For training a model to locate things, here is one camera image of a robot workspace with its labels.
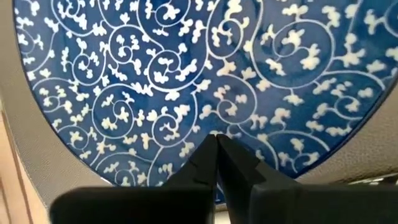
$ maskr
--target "blue and white plate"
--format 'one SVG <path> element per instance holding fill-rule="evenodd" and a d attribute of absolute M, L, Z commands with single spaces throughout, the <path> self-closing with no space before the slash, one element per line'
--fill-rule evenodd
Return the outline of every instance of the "blue and white plate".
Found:
<path fill-rule="evenodd" d="M 162 185 L 209 133 L 297 177 L 359 129 L 397 73 L 398 1 L 14 5 L 45 118 L 72 153 L 122 186 Z"/>

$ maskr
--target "ceramic plate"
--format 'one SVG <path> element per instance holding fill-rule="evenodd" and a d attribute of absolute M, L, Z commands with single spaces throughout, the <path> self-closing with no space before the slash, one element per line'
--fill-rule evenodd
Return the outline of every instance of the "ceramic plate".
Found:
<path fill-rule="evenodd" d="M 397 1 L 14 5 L 45 118 L 74 155 L 122 186 L 162 185 L 209 133 L 297 177 L 358 130 L 397 72 Z"/>

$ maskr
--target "gray surface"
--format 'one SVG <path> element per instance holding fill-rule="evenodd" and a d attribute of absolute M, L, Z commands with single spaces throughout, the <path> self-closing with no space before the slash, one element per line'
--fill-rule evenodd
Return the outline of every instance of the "gray surface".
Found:
<path fill-rule="evenodd" d="M 45 204 L 74 187 L 109 185 L 56 137 L 30 94 L 20 65 L 12 0 L 0 1 L 0 90 L 15 147 Z M 300 181 L 326 183 L 398 171 L 398 88 L 340 151 Z"/>

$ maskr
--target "wooden surface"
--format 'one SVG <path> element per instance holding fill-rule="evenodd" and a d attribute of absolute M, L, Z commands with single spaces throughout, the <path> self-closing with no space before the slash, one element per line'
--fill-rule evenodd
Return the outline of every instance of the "wooden surface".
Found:
<path fill-rule="evenodd" d="M 21 160 L 13 151 L 0 116 L 0 223 L 46 224 L 47 211 Z"/>

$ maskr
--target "blue glaze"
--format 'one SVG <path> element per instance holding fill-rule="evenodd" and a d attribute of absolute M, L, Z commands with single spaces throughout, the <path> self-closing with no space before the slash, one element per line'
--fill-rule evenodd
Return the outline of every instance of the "blue glaze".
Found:
<path fill-rule="evenodd" d="M 208 133 L 297 177 L 340 148 L 396 79 L 398 1 L 14 5 L 47 121 L 123 186 L 162 185 Z"/>

